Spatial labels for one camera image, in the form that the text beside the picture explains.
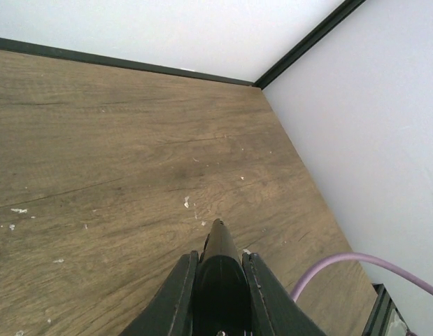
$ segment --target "brown wooden surface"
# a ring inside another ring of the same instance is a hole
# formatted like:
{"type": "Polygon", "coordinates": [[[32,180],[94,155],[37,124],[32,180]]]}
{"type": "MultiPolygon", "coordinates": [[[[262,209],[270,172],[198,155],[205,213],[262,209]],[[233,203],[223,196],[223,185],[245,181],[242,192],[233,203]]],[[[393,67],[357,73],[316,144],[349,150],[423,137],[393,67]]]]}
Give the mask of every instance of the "brown wooden surface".
{"type": "MultiPolygon", "coordinates": [[[[349,251],[260,90],[0,51],[0,335],[118,334],[217,217],[288,290],[349,251]]],[[[359,335],[374,298],[346,262],[299,305],[359,335]]]]}

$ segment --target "white wall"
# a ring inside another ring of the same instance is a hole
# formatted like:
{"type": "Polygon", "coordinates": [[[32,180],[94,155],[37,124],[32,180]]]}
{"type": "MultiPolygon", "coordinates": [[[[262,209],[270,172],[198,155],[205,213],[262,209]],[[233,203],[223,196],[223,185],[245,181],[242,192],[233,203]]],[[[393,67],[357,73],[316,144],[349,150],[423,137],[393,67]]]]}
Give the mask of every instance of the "white wall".
{"type": "MultiPolygon", "coordinates": [[[[265,94],[353,250],[433,285],[433,1],[366,1],[265,94]]],[[[364,267],[433,335],[433,297],[364,267]]]]}
{"type": "Polygon", "coordinates": [[[256,81],[342,0],[0,0],[0,37],[256,81]]]}

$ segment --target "white speck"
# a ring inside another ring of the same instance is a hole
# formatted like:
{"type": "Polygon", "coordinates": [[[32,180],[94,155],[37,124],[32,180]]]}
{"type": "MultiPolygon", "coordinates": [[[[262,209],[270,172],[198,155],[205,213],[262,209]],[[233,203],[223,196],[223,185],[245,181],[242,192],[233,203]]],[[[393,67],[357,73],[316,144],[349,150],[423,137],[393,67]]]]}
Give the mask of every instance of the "white speck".
{"type": "Polygon", "coordinates": [[[28,209],[11,209],[11,211],[17,212],[18,214],[26,214],[28,209]]]}

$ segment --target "white debris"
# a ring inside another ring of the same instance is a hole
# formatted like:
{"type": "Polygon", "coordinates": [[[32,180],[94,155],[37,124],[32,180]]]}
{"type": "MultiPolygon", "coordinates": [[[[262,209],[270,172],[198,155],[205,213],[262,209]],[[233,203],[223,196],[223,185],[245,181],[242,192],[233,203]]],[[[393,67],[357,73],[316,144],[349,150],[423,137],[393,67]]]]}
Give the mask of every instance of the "white debris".
{"type": "Polygon", "coordinates": [[[11,211],[17,212],[18,214],[26,214],[28,209],[11,209],[11,211]]]}

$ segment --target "wood tabletop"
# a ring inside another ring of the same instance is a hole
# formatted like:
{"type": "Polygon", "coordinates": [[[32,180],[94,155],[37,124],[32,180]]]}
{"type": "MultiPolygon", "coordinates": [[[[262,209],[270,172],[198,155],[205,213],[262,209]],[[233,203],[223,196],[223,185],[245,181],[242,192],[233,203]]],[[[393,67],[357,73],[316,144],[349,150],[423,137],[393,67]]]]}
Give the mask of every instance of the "wood tabletop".
{"type": "MultiPolygon", "coordinates": [[[[0,51],[0,335],[117,335],[215,218],[288,290],[350,251],[259,89],[0,51]]],[[[345,262],[298,304],[360,335],[375,297],[345,262]]]]}

